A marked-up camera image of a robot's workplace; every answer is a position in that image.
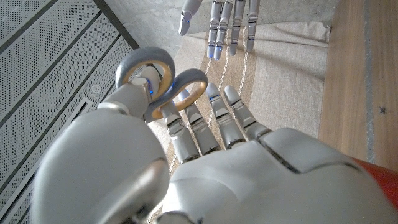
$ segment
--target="wooden surface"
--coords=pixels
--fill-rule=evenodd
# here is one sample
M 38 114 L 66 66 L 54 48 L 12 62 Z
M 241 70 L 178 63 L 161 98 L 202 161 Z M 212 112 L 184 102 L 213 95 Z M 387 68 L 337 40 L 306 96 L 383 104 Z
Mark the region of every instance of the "wooden surface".
M 341 0 L 336 8 L 326 63 L 319 139 L 366 160 L 364 1 Z
M 370 1 L 370 18 L 375 158 L 398 170 L 398 1 Z
M 349 156 L 371 161 L 373 155 L 377 165 L 398 170 L 398 2 L 368 0 L 367 7 L 365 3 L 341 0 L 336 8 L 319 139 Z M 367 106 L 373 112 L 371 119 L 366 116 Z

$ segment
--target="striped fabric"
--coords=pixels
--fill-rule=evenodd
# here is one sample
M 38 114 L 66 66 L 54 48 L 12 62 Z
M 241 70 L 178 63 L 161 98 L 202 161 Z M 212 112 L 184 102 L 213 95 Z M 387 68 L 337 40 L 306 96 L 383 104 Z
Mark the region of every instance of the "striped fabric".
M 241 29 L 238 49 L 230 56 L 224 47 L 218 61 L 206 56 L 207 33 L 182 38 L 175 57 L 177 74 L 189 69 L 204 71 L 220 92 L 232 85 L 257 120 L 271 129 L 291 127 L 318 136 L 323 81 L 330 28 L 320 22 L 288 22 L 257 26 L 254 51 L 245 52 L 246 27 Z M 195 84 L 188 89 L 196 88 Z M 206 95 L 196 105 L 220 146 L 224 147 Z M 162 143 L 170 175 L 179 165 L 163 121 L 149 124 Z M 148 219 L 152 223 L 158 210 Z

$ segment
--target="gray metal panel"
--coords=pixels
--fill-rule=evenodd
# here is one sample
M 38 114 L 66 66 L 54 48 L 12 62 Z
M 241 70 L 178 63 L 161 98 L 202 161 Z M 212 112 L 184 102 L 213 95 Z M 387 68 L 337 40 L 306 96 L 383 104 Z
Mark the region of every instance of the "gray metal panel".
M 0 145 L 0 157 L 3 158 L 3 162 L 0 164 L 1 185 L 5 183 L 6 179 L 23 160 L 26 153 L 36 143 L 40 135 L 68 101 L 78 85 L 85 79 L 88 72 L 95 66 L 98 59 L 109 48 L 117 35 L 117 30 L 108 19 L 104 15 L 99 16 L 96 22 L 62 58 L 51 73 L 1 127 L 0 139 L 2 144 Z M 62 125 L 63 123 L 56 123 L 53 128 L 59 130 Z M 27 180 L 29 180 L 34 171 L 30 173 L 29 177 L 26 177 L 28 172 L 47 148 L 52 138 L 44 138 L 42 140 L 1 192 L 0 216 L 4 214 L 12 200 L 16 198 Z
M 113 46 L 113 48 L 105 56 L 103 61 L 98 65 L 97 69 L 93 72 L 91 77 L 80 89 L 76 97 L 74 97 L 74 99 L 70 102 L 68 107 L 63 111 L 62 115 L 58 118 L 57 122 L 52 126 L 51 130 L 46 134 L 46 136 L 43 138 L 40 144 L 36 147 L 34 153 L 32 153 L 35 155 L 30 158 L 32 162 L 34 163 L 37 162 L 37 159 L 43 154 L 44 150 L 49 146 L 52 139 L 57 135 L 60 128 L 70 117 L 73 110 L 78 106 L 83 97 L 86 97 L 93 102 L 92 106 L 90 107 L 90 110 L 93 110 L 97 107 L 98 103 L 100 103 L 100 101 L 106 94 L 105 90 L 111 88 L 111 85 L 114 82 L 114 74 L 119 65 L 119 62 L 130 52 L 132 52 L 132 48 L 122 37 L 120 37 L 119 40 Z M 94 84 L 98 84 L 101 86 L 102 91 L 100 93 L 93 93 L 91 87 Z M 27 195 L 26 198 L 21 197 L 19 199 L 19 201 L 23 200 L 24 202 L 21 204 L 21 206 L 18 209 L 14 209 L 17 212 L 9 214 L 12 215 L 12 218 L 14 218 L 14 216 L 18 216 L 19 218 L 21 218 L 22 215 L 21 216 L 19 215 L 21 212 L 18 211 L 26 211 L 27 207 L 30 205 L 30 200 L 31 200 L 31 198 L 29 197 L 30 193 L 26 195 Z
M 21 221 L 21 224 L 31 224 L 32 220 L 30 219 L 30 212 L 28 212 L 25 218 Z
M 50 0 L 0 1 L 0 43 L 12 35 Z
M 24 192 L 21 200 L 19 200 L 16 206 L 12 209 L 11 211 L 12 215 L 9 215 L 4 220 L 4 223 L 17 224 L 19 220 L 21 220 L 26 210 L 32 203 L 32 187 L 33 185 L 30 184 L 29 187 L 26 189 L 26 192 Z
M 0 118 L 32 87 L 98 10 L 90 0 L 59 1 L 0 55 Z

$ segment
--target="scissors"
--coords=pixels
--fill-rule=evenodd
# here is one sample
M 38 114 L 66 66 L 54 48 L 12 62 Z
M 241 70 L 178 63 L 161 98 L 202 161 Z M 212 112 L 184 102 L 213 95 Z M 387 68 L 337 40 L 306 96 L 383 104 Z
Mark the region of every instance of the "scissors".
M 127 55 L 116 70 L 116 88 L 120 88 L 123 84 L 127 83 L 129 77 L 134 74 L 138 68 L 151 63 L 160 65 L 164 75 L 160 81 L 157 93 L 151 93 L 152 101 L 149 103 L 148 109 L 144 113 L 144 120 L 147 123 L 163 118 L 161 107 L 172 102 L 172 100 L 189 84 L 200 83 L 199 87 L 193 90 L 188 97 L 175 104 L 178 111 L 184 110 L 186 107 L 190 106 L 205 92 L 208 79 L 203 71 L 193 68 L 175 76 L 173 58 L 165 50 L 158 47 L 139 48 Z

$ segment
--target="robotic hand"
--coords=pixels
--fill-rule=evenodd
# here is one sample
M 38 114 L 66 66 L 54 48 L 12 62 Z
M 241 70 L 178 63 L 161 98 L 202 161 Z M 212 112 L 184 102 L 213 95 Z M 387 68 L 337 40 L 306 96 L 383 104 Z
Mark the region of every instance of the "robotic hand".
M 202 0 L 187 0 L 182 7 L 180 20 L 180 35 L 185 35 L 190 27 L 190 20 L 198 11 Z M 230 55 L 235 55 L 238 46 L 239 32 L 241 29 L 243 11 L 246 0 L 235 0 L 233 15 L 233 28 L 231 33 Z M 232 0 L 214 0 L 211 5 L 210 31 L 207 48 L 207 57 L 220 59 L 226 32 L 228 31 L 229 18 L 233 8 Z M 253 50 L 256 24 L 259 15 L 260 0 L 250 0 L 248 17 L 248 37 L 246 50 Z
M 161 65 L 162 81 L 148 67 L 127 82 L 145 63 Z M 227 86 L 239 128 L 202 75 L 192 69 L 174 78 L 173 61 L 160 49 L 128 55 L 116 72 L 118 89 L 48 149 L 35 177 L 33 222 L 142 223 L 162 202 L 157 223 L 398 223 L 377 183 L 352 159 L 300 131 L 259 124 Z M 201 87 L 189 94 L 184 88 L 191 82 Z M 227 150 L 193 103 L 206 86 Z M 171 178 L 144 122 L 161 117 L 182 163 Z

